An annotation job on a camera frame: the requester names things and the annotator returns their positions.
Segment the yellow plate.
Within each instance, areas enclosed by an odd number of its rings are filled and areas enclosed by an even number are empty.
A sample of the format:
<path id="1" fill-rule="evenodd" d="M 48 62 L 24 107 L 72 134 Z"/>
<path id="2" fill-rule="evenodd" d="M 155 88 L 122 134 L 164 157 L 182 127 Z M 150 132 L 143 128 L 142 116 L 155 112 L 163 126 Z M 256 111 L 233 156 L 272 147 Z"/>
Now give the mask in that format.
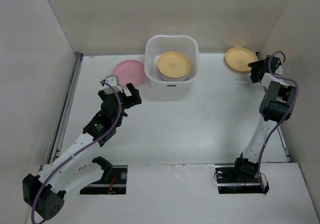
<path id="1" fill-rule="evenodd" d="M 238 73 L 249 73 L 251 71 L 249 64 L 257 60 L 257 56 L 252 51 L 243 47 L 233 47 L 225 53 L 226 64 Z"/>
<path id="2" fill-rule="evenodd" d="M 183 53 L 176 51 L 169 51 L 160 55 L 156 65 L 161 74 L 173 79 L 187 76 L 192 69 L 190 59 Z"/>

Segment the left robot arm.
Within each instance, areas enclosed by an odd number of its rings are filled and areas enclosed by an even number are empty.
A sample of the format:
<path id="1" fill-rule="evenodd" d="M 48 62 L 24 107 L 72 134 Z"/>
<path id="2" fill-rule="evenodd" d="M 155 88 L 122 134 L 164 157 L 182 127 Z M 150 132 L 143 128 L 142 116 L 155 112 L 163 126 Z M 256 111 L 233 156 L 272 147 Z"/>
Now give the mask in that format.
<path id="1" fill-rule="evenodd" d="M 36 223 L 39 215 L 44 223 L 52 219 L 63 207 L 68 190 L 63 187 L 73 174 L 90 163 L 97 163 L 95 176 L 102 182 L 112 178 L 110 163 L 99 156 L 101 147 L 116 134 L 121 126 L 125 110 L 140 105 L 142 99 L 139 90 L 132 83 L 126 84 L 130 95 L 117 85 L 101 81 L 107 88 L 99 91 L 102 99 L 100 111 L 83 128 L 74 143 L 52 164 L 37 175 L 29 173 L 22 180 L 23 200 L 30 206 L 31 223 Z"/>

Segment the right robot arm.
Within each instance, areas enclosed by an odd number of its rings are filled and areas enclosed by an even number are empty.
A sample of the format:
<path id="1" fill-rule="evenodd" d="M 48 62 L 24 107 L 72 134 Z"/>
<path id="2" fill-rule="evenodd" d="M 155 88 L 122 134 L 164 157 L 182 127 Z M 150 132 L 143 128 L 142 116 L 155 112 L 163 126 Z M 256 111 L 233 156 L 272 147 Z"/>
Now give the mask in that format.
<path id="1" fill-rule="evenodd" d="M 276 53 L 281 54 L 283 60 L 273 54 L 267 55 L 264 60 L 248 64 L 251 68 L 251 82 L 261 84 L 265 93 L 258 110 L 257 128 L 231 170 L 232 177 L 239 182 L 248 177 L 257 177 L 263 152 L 271 135 L 291 117 L 298 97 L 298 83 L 277 73 L 283 69 L 286 57 L 281 51 Z"/>

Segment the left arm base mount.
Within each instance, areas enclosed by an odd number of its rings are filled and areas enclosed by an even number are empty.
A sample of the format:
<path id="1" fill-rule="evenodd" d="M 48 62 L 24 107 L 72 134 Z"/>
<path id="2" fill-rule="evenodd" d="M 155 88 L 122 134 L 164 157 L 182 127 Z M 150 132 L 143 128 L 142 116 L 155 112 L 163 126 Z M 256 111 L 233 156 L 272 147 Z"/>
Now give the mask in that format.
<path id="1" fill-rule="evenodd" d="M 128 166 L 113 165 L 98 156 L 92 160 L 103 171 L 96 180 L 79 191 L 80 195 L 125 195 L 127 191 Z"/>

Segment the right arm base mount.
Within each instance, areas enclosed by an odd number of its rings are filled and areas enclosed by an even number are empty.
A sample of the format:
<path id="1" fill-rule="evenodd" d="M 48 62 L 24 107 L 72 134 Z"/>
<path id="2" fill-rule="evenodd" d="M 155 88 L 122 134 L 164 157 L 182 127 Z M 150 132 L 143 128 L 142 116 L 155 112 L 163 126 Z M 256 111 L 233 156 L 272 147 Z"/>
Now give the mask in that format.
<path id="1" fill-rule="evenodd" d="M 257 177 L 239 176 L 234 173 L 232 166 L 218 166 L 215 168 L 214 180 L 217 182 L 219 194 L 267 194 L 269 183 L 262 181 L 261 186 Z"/>

